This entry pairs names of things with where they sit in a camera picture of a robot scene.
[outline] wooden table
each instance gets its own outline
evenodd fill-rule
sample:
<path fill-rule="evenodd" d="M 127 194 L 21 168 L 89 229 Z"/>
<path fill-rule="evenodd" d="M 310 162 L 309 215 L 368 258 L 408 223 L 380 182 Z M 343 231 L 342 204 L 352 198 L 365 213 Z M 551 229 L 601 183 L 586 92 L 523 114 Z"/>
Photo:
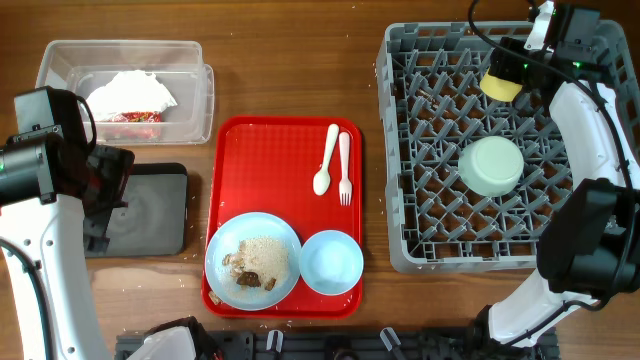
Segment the wooden table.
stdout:
<path fill-rule="evenodd" d="M 389 262 L 385 160 L 373 62 L 395 22 L 462 21 L 468 0 L 244 1 L 22 0 L 0 7 L 0 138 L 16 132 L 13 96 L 33 88 L 47 43 L 56 39 L 198 41 L 215 72 L 215 130 L 236 114 L 327 115 L 351 119 L 364 137 L 364 301 L 340 321 L 225 320 L 200 300 L 215 140 L 201 146 L 132 148 L 138 162 L 175 161 L 189 171 L 186 250 L 177 256 L 87 262 L 105 341 L 187 315 L 207 329 L 289 331 L 383 326 L 465 325 L 509 295 L 528 271 L 412 276 Z M 585 1 L 640 41 L 637 2 Z M 524 20 L 522 1 L 485 0 L 478 20 Z M 640 48 L 632 51 L 640 59 Z M 0 264 L 0 358 L 22 357 L 11 284 Z M 630 359 L 640 351 L 640 294 L 616 298 L 602 313 L 580 311 L 559 326 L 565 359 Z"/>

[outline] clear plastic container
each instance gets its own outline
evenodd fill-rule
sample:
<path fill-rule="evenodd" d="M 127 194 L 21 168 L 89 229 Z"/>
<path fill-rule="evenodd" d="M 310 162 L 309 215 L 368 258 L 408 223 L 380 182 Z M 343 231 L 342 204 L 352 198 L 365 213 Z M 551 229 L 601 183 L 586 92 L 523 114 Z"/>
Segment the clear plastic container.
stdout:
<path fill-rule="evenodd" d="M 178 105 L 160 123 L 97 122 L 98 142 L 111 145 L 202 144 L 213 127 L 213 71 L 194 41 L 59 40 L 45 51 L 36 87 L 49 85 L 87 98 L 120 71 L 154 73 Z M 87 138 L 91 127 L 85 120 Z"/>

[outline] white bowl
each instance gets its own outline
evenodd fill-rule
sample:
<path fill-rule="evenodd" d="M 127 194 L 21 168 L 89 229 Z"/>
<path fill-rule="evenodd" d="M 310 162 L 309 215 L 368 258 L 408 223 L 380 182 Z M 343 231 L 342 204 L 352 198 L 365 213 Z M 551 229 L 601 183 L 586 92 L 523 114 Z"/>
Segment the white bowl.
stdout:
<path fill-rule="evenodd" d="M 458 161 L 460 179 L 475 193 L 494 197 L 513 190 L 524 168 L 522 152 L 511 141 L 488 136 L 468 145 Z"/>

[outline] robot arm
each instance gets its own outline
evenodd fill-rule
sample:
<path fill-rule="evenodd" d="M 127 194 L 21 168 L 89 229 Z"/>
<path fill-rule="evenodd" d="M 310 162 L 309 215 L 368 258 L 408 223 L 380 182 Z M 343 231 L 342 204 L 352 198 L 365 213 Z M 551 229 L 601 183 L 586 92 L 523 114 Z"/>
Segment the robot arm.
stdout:
<path fill-rule="evenodd" d="M 640 188 L 640 168 L 617 116 L 615 92 L 602 83 L 596 85 L 602 80 L 601 71 L 596 64 L 588 64 L 593 25 L 599 14 L 570 5 L 554 9 L 551 1 L 537 13 L 528 45 L 509 38 L 500 41 L 502 48 L 525 56 L 518 58 L 502 48 L 495 49 L 481 87 L 502 101 L 511 101 L 522 88 L 541 92 L 565 143 L 574 192 L 541 236 L 538 268 L 512 295 L 485 308 L 474 322 L 474 330 L 480 328 L 475 336 L 483 334 L 481 347 L 533 346 L 542 333 L 580 307 L 597 311 L 616 293 L 640 287 L 636 276 L 640 254 L 634 221 L 630 220 L 637 217 L 637 211 L 632 217 L 629 214 L 639 200 L 638 191 L 630 195 L 629 185 Z M 589 82 L 565 82 L 541 67 L 526 66 L 522 60 L 529 56 L 525 48 L 546 53 L 550 45 L 553 54 L 543 55 L 548 64 Z M 602 107 L 579 85 L 604 99 L 615 133 Z M 619 161 L 614 137 L 620 140 L 627 160 L 630 184 L 624 179 L 622 167 L 626 164 Z M 623 244 L 629 245 L 631 256 Z"/>
<path fill-rule="evenodd" d="M 77 101 L 84 102 L 51 88 L 16 97 L 20 135 L 0 149 L 0 245 L 25 359 L 111 358 L 86 271 L 83 222 L 122 205 L 133 153 L 87 143 Z M 193 360 L 194 334 L 204 330 L 181 325 L 154 332 L 130 359 Z"/>

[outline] gray dish rack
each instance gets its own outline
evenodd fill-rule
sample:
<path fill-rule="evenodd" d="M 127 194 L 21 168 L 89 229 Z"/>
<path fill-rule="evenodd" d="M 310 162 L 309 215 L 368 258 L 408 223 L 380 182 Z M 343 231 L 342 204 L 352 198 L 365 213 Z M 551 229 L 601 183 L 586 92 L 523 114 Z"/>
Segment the gray dish rack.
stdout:
<path fill-rule="evenodd" d="M 532 24 L 477 26 L 496 41 L 526 40 Z M 640 92 L 624 33 L 613 21 L 596 32 L 595 60 L 614 79 L 618 115 L 638 154 Z M 376 74 L 389 249 L 399 272 L 535 267 L 538 238 L 571 193 L 562 136 L 538 94 L 503 103 L 480 90 L 491 52 L 467 23 L 393 24 L 385 32 Z M 516 189 L 497 198 L 469 190 L 457 170 L 462 149 L 491 135 L 513 141 L 525 158 Z"/>

